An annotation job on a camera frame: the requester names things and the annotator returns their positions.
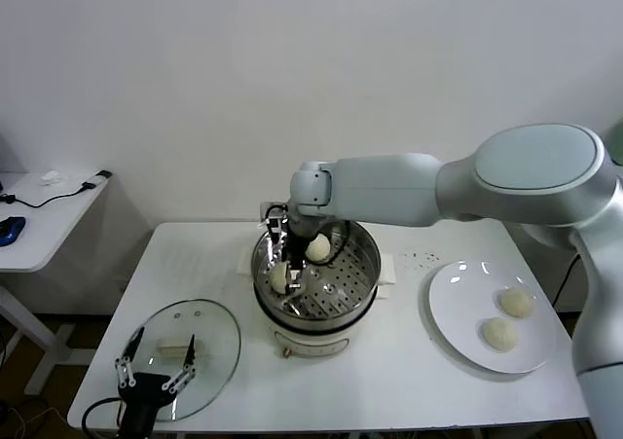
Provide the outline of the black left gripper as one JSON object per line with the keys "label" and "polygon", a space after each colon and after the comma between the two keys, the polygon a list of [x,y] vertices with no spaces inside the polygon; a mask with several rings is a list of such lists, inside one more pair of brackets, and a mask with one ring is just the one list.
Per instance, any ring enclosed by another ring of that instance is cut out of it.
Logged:
{"label": "black left gripper", "polygon": [[159,410],[173,402],[170,391],[182,391],[196,374],[195,335],[192,335],[182,369],[173,377],[152,373],[134,375],[131,364],[143,334],[141,326],[130,337],[122,355],[115,359],[119,394],[126,404],[120,434],[151,434]]}

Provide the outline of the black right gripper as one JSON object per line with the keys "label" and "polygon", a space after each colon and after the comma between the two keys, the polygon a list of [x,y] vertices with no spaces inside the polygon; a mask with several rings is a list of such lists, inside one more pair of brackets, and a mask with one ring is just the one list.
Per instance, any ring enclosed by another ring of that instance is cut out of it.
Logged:
{"label": "black right gripper", "polygon": [[293,294],[305,289],[303,267],[308,248],[308,239],[294,233],[290,223],[286,224],[286,241],[284,243],[285,260],[289,263],[286,269],[286,293]]}

